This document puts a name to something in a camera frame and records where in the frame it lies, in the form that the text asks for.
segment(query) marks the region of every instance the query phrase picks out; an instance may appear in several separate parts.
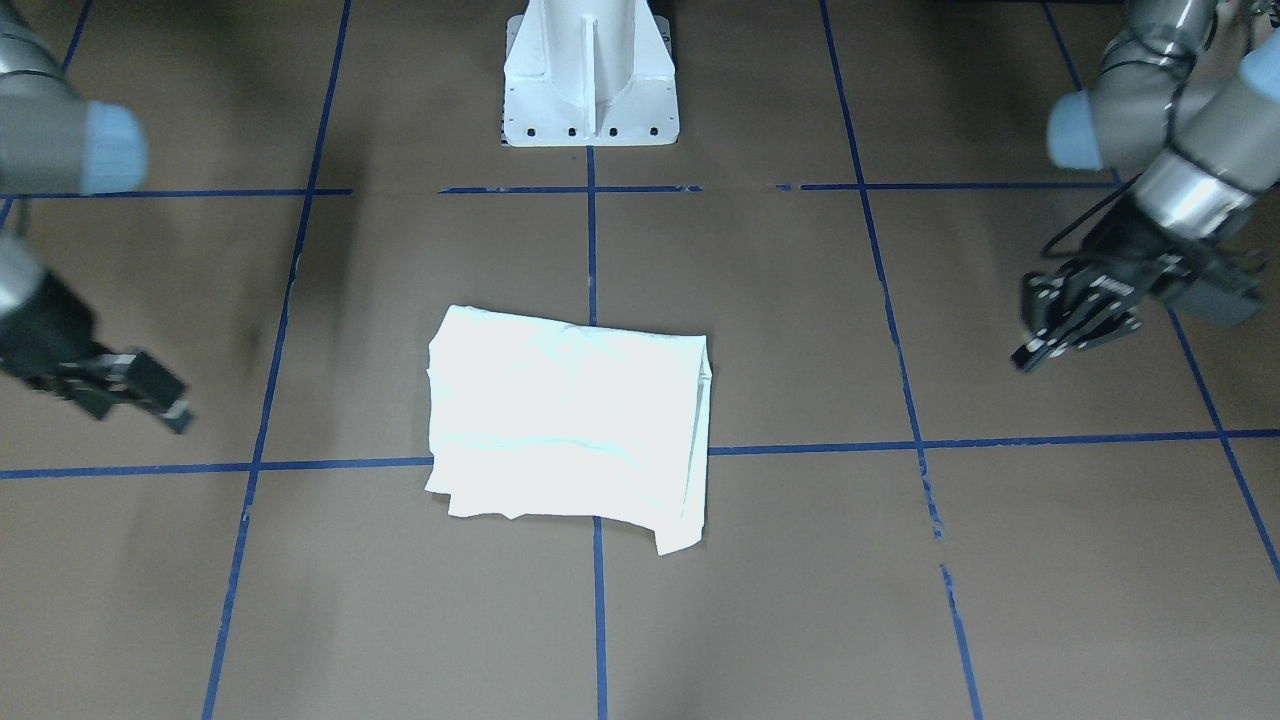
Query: metal bracket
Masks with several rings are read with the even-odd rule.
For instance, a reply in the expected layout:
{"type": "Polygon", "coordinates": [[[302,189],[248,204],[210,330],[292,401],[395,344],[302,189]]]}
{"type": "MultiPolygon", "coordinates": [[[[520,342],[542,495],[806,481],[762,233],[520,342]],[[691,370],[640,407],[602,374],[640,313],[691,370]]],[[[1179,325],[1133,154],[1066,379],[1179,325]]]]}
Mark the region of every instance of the metal bracket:
{"type": "Polygon", "coordinates": [[[669,38],[669,22],[645,0],[530,0],[507,22],[503,140],[516,147],[676,142],[669,38]]]}

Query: black cable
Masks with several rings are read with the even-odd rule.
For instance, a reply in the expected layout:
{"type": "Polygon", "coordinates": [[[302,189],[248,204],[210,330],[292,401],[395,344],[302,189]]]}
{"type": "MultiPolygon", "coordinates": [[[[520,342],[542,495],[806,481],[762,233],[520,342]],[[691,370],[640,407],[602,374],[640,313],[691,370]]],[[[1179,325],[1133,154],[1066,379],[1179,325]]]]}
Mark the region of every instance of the black cable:
{"type": "MultiPolygon", "coordinates": [[[[1217,13],[1215,12],[1213,13],[1213,18],[1210,20],[1210,28],[1215,27],[1216,20],[1217,20],[1217,13]]],[[[1183,63],[1185,63],[1185,61],[1194,63],[1196,58],[1199,56],[1199,54],[1194,49],[1187,47],[1185,45],[1183,45],[1178,40],[1170,40],[1169,41],[1170,46],[1172,46],[1172,47],[1175,47],[1175,49],[1179,50],[1179,54],[1176,54],[1176,55],[1172,54],[1172,53],[1167,53],[1165,50],[1156,50],[1156,47],[1152,46],[1151,44],[1148,44],[1147,38],[1143,37],[1142,35],[1139,35],[1138,29],[1133,27],[1133,18],[1129,17],[1129,13],[1125,13],[1124,28],[1126,31],[1129,31],[1129,36],[1133,38],[1134,42],[1137,42],[1138,45],[1142,46],[1143,50],[1146,50],[1147,53],[1151,53],[1152,55],[1156,55],[1157,58],[1175,60],[1175,61],[1183,61],[1183,63]]]]}
{"type": "Polygon", "coordinates": [[[1053,252],[1053,247],[1056,247],[1059,242],[1062,242],[1062,240],[1066,238],[1066,236],[1071,234],[1071,232],[1074,232],[1075,228],[1078,228],[1078,227],[1083,225],[1084,223],[1087,223],[1089,220],[1089,218],[1092,218],[1093,215],[1097,215],[1098,211],[1101,211],[1103,208],[1106,208],[1107,205],[1111,205],[1116,200],[1120,200],[1120,196],[1124,195],[1125,192],[1128,192],[1129,188],[1133,187],[1133,183],[1138,182],[1139,177],[1142,177],[1142,176],[1135,176],[1134,178],[1129,179],[1128,182],[1125,182],[1124,184],[1121,184],[1120,187],[1117,187],[1115,191],[1112,191],[1111,195],[1107,195],[1106,197],[1103,197],[1102,200],[1100,200],[1098,202],[1096,202],[1093,205],[1093,208],[1089,208],[1088,210],[1084,211],[1083,215],[1080,215],[1079,218],[1071,220],[1070,224],[1068,224],[1065,228],[1062,228],[1061,231],[1059,231],[1057,234],[1055,234],[1053,237],[1051,237],[1050,241],[1044,243],[1044,247],[1041,247],[1041,258],[1043,258],[1046,260],[1084,260],[1084,259],[1097,259],[1098,258],[1097,255],[1094,255],[1092,252],[1084,252],[1084,251],[1080,251],[1080,250],[1071,251],[1071,252],[1053,252]]]}

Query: blue tape line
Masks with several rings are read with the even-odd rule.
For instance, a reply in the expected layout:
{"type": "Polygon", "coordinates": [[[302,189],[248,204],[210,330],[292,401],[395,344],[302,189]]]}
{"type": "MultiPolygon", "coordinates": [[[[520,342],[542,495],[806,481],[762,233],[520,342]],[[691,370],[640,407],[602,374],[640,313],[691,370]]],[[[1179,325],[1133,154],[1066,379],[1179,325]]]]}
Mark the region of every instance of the blue tape line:
{"type": "Polygon", "coordinates": [[[0,480],[31,480],[37,478],[114,478],[124,475],[189,475],[193,473],[244,473],[251,462],[207,462],[192,465],[119,465],[109,468],[40,468],[31,470],[0,470],[0,480]]]}
{"type": "Polygon", "coordinates": [[[960,664],[964,665],[964,682],[969,688],[969,707],[973,710],[973,720],[982,720],[982,697],[978,694],[978,680],[973,674],[973,659],[969,655],[969,637],[964,632],[964,618],[960,616],[960,607],[956,605],[955,580],[946,562],[942,568],[942,584],[947,588],[947,605],[951,606],[951,624],[956,630],[956,646],[960,648],[960,664]]]}
{"type": "Polygon", "coordinates": [[[879,182],[867,190],[1115,190],[1119,182],[879,182]]]}
{"type": "Polygon", "coordinates": [[[599,323],[595,274],[595,147],[586,146],[586,305],[590,324],[599,323]]]}
{"type": "Polygon", "coordinates": [[[911,441],[902,442],[829,442],[812,445],[737,445],[710,447],[712,457],[732,455],[809,455],[820,452],[884,452],[892,450],[915,450],[911,441]]]}
{"type": "Polygon", "coordinates": [[[79,47],[81,35],[84,33],[84,23],[88,22],[88,12],[93,8],[93,0],[84,0],[81,6],[79,18],[76,20],[76,32],[72,33],[72,41],[67,44],[67,54],[63,55],[63,74],[72,67],[72,59],[76,56],[76,49],[79,47]]]}
{"type": "MultiPolygon", "coordinates": [[[[1258,428],[1225,430],[1233,439],[1280,438],[1280,428],[1258,428]]],[[[1074,446],[1074,445],[1124,445],[1144,442],[1203,442],[1217,441],[1216,430],[1188,430],[1175,433],[1119,433],[1096,436],[1027,436],[996,438],[957,438],[925,439],[925,450],[964,450],[983,447],[1029,447],[1029,446],[1074,446]]],[[[810,454],[855,454],[892,452],[915,450],[914,441],[884,442],[831,442],[804,445],[730,445],[708,448],[713,457],[741,455],[810,455],[810,454]]],[[[429,455],[415,457],[356,457],[330,460],[270,460],[259,464],[262,473],[288,470],[340,470],[355,468],[415,468],[429,466],[435,461],[429,455]]],[[[106,478],[119,475],[183,475],[193,473],[243,473],[253,469],[252,462],[207,462],[187,465],[105,465],[97,468],[29,468],[0,470],[0,480],[29,480],[41,478],[106,478]]]]}
{"type": "Polygon", "coordinates": [[[248,539],[248,525],[257,492],[257,478],[262,464],[262,450],[266,446],[266,433],[271,424],[271,406],[275,401],[275,386],[280,374],[280,359],[284,355],[284,338],[289,325],[289,300],[293,284],[298,278],[298,261],[306,243],[307,224],[311,218],[311,205],[315,200],[316,179],[320,176],[320,160],[324,155],[325,133],[329,128],[329,113],[333,109],[333,96],[338,88],[338,70],[342,67],[342,50],[347,38],[347,23],[351,19],[351,0],[342,4],[342,20],[338,23],[338,41],[333,51],[333,64],[329,68],[329,85],[325,90],[324,109],[320,113],[320,128],[316,131],[315,150],[311,154],[311,173],[307,177],[307,195],[302,202],[298,219],[298,234],[293,242],[293,259],[289,263],[289,279],[284,286],[284,301],[280,304],[280,319],[275,331],[275,350],[271,355],[271,370],[266,378],[266,392],[262,397],[262,418],[259,425],[257,441],[253,445],[253,469],[250,470],[244,487],[244,505],[241,510],[239,530],[236,533],[236,550],[232,553],[232,569],[227,579],[227,596],[223,600],[223,618],[218,628],[218,642],[214,646],[214,661],[209,669],[209,688],[205,692],[202,719],[212,720],[214,705],[218,700],[218,684],[221,679],[223,659],[227,653],[227,638],[230,634],[232,614],[236,609],[236,592],[239,588],[241,565],[244,561],[244,543],[248,539]]]}
{"type": "Polygon", "coordinates": [[[1053,41],[1057,42],[1057,51],[1062,54],[1062,61],[1066,63],[1066,72],[1071,76],[1071,85],[1075,90],[1084,90],[1084,83],[1080,82],[1080,74],[1075,72],[1075,63],[1071,61],[1071,53],[1066,49],[1066,41],[1062,38],[1062,31],[1057,27],[1057,20],[1053,19],[1053,10],[1050,10],[1048,3],[1041,3],[1041,9],[1044,10],[1044,19],[1048,20],[1048,28],[1053,32],[1053,41]]]}
{"type": "Polygon", "coordinates": [[[609,720],[609,665],[604,628],[604,532],[600,518],[591,520],[591,551],[595,566],[595,716],[609,720]]]}
{"type": "Polygon", "coordinates": [[[1111,445],[1142,442],[1176,442],[1217,439],[1212,430],[1189,430],[1176,433],[1117,433],[1096,436],[1029,436],[973,439],[927,439],[928,450],[969,448],[969,447],[1027,447],[1038,445],[1111,445]]]}
{"type": "Polygon", "coordinates": [[[933,483],[929,480],[929,464],[924,456],[924,443],[920,437],[920,420],[915,414],[915,400],[911,397],[911,379],[906,372],[906,356],[902,354],[902,341],[897,333],[897,319],[893,315],[893,299],[888,288],[888,277],[884,273],[884,260],[881,256],[879,238],[876,233],[876,219],[872,217],[870,197],[867,193],[867,177],[863,174],[863,163],[858,152],[858,138],[854,135],[854,119],[849,111],[849,99],[845,95],[845,77],[840,72],[840,56],[836,53],[836,38],[831,29],[831,13],[827,10],[827,0],[818,0],[822,8],[822,24],[827,33],[827,51],[831,54],[831,69],[836,76],[836,91],[840,95],[840,109],[845,115],[845,133],[849,137],[849,155],[854,161],[854,174],[860,186],[859,193],[863,202],[863,217],[867,222],[867,236],[870,240],[872,258],[876,260],[876,277],[879,279],[881,290],[884,295],[884,318],[888,323],[888,333],[893,341],[893,350],[897,352],[897,369],[902,375],[902,400],[906,402],[906,415],[911,421],[911,439],[915,445],[916,461],[920,465],[920,484],[924,488],[924,500],[929,506],[929,518],[933,520],[933,537],[942,538],[942,518],[938,514],[938,505],[933,498],[933,483]]]}
{"type": "Polygon", "coordinates": [[[1208,392],[1208,384],[1204,382],[1204,375],[1201,374],[1199,363],[1196,360],[1196,354],[1192,352],[1192,345],[1187,340],[1187,333],[1183,331],[1183,324],[1178,319],[1178,314],[1169,310],[1169,319],[1174,324],[1174,332],[1178,333],[1178,342],[1183,346],[1183,354],[1187,356],[1187,364],[1190,366],[1192,377],[1196,378],[1196,387],[1199,388],[1201,397],[1204,400],[1204,409],[1208,410],[1210,420],[1213,421],[1213,428],[1217,429],[1219,441],[1222,443],[1222,452],[1226,454],[1226,461],[1231,466],[1231,473],[1235,475],[1235,484],[1240,488],[1240,495],[1244,497],[1244,505],[1249,509],[1249,516],[1253,518],[1253,527],[1258,532],[1258,538],[1262,541],[1262,547],[1267,552],[1267,559],[1271,560],[1271,571],[1275,573],[1276,580],[1280,580],[1280,556],[1276,556],[1276,547],[1271,542],[1271,533],[1267,532],[1267,525],[1262,521],[1262,514],[1258,512],[1258,506],[1253,501],[1253,491],[1249,489],[1249,483],[1244,479],[1244,471],[1240,470],[1240,464],[1235,459],[1235,451],[1231,448],[1230,437],[1222,428],[1222,419],[1217,414],[1217,406],[1213,404],[1213,397],[1208,392]]]}
{"type": "Polygon", "coordinates": [[[328,187],[307,190],[303,187],[270,187],[260,190],[133,190],[128,192],[104,192],[101,195],[77,195],[74,192],[37,192],[32,195],[0,195],[5,199],[29,197],[31,200],[96,200],[116,197],[302,197],[306,195],[332,196],[352,195],[349,187],[328,187]]]}
{"type": "Polygon", "coordinates": [[[287,470],[349,470],[355,468],[421,468],[435,464],[431,456],[422,457],[362,457],[353,460],[275,460],[261,464],[262,471],[287,470]]]}
{"type": "MultiPolygon", "coordinates": [[[[1115,190],[1119,182],[828,182],[805,183],[800,190],[806,192],[828,191],[881,191],[881,190],[1115,190]]],[[[791,186],[777,186],[788,191],[791,186]]]]}
{"type": "Polygon", "coordinates": [[[1265,430],[1226,430],[1226,437],[1231,439],[1274,438],[1274,437],[1280,437],[1280,429],[1270,428],[1265,430]]]}
{"type": "MultiPolygon", "coordinates": [[[[595,147],[586,146],[586,287],[591,327],[599,324],[595,295],[595,147]]],[[[605,655],[604,625],[604,530],[600,518],[593,519],[591,557],[595,571],[595,714],[598,720],[609,717],[609,669],[605,655]]]]}
{"type": "Polygon", "coordinates": [[[586,191],[588,188],[582,186],[447,187],[436,195],[571,195],[586,191]]]}
{"type": "Polygon", "coordinates": [[[436,195],[582,195],[593,192],[701,192],[700,184],[605,184],[605,186],[520,186],[447,187],[436,195]]]}
{"type": "Polygon", "coordinates": [[[700,184],[604,184],[595,192],[701,192],[700,184]]]}

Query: white cloth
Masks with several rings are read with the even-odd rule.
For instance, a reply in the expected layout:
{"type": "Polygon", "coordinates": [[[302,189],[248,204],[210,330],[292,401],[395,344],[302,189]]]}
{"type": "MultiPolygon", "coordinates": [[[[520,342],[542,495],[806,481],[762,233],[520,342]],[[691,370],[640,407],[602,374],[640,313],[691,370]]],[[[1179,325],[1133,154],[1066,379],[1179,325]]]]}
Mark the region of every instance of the white cloth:
{"type": "Polygon", "coordinates": [[[449,515],[599,515],[701,541],[705,337],[452,306],[430,343],[429,492],[449,515]]]}

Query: floor tile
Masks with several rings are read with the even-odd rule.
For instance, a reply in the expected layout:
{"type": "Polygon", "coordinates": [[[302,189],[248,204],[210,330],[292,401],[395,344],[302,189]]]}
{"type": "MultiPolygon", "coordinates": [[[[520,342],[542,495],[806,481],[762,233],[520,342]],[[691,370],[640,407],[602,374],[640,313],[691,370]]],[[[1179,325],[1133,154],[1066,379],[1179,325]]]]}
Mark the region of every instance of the floor tile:
{"type": "Polygon", "coordinates": [[[449,518],[425,482],[262,477],[220,720],[593,716],[590,519],[449,518]]]}
{"type": "Polygon", "coordinates": [[[502,145],[507,19],[524,6],[355,3],[321,184],[393,192],[585,184],[582,147],[502,145]]]}
{"type": "Polygon", "coordinates": [[[0,716],[197,717],[244,475],[0,482],[0,716]]]}
{"type": "Polygon", "coordinates": [[[70,47],[72,37],[76,35],[81,8],[79,3],[38,0],[22,3],[17,9],[27,26],[49,46],[54,59],[61,61],[70,47]]]}
{"type": "Polygon", "coordinates": [[[600,149],[600,183],[854,181],[818,3],[713,0],[675,8],[680,141],[600,149]]]}
{"type": "Polygon", "coordinates": [[[1096,181],[1050,163],[1053,102],[1075,90],[1037,3],[833,3],[868,182],[1096,181]]]}
{"type": "Polygon", "coordinates": [[[340,17],[340,3],[99,3],[70,79],[138,117],[148,190],[306,187],[340,17]]]}
{"type": "Polygon", "coordinates": [[[712,445],[910,439],[856,195],[598,202],[600,324],[710,336],[712,445]]]}
{"type": "Polygon", "coordinates": [[[428,343],[449,305],[586,324],[582,196],[316,200],[266,457],[426,452],[428,343]]]}
{"type": "Polygon", "coordinates": [[[1102,193],[873,193],[927,438],[1212,429],[1162,305],[1139,309],[1138,333],[1048,360],[1030,375],[1009,361],[1023,342],[1023,274],[1057,268],[1039,259],[1039,247],[1102,193]]]}
{"type": "Polygon", "coordinates": [[[1219,443],[929,460],[987,716],[1275,714],[1280,584],[1219,443]]]}
{"type": "Polygon", "coordinates": [[[28,245],[97,315],[189,387],[184,436],[120,406],[96,423],[0,378],[0,468],[241,462],[253,454],[297,197],[40,200],[28,245]]]}
{"type": "Polygon", "coordinates": [[[608,527],[611,716],[966,716],[914,454],[718,457],[708,482],[694,548],[608,527]]]}
{"type": "MultiPolygon", "coordinates": [[[[1249,495],[1275,547],[1275,543],[1280,542],[1280,483],[1276,482],[1276,469],[1280,468],[1280,439],[1233,439],[1231,451],[1235,452],[1236,462],[1249,486],[1249,495]]],[[[1275,571],[1280,575],[1280,566],[1275,568],[1275,571]]]]}

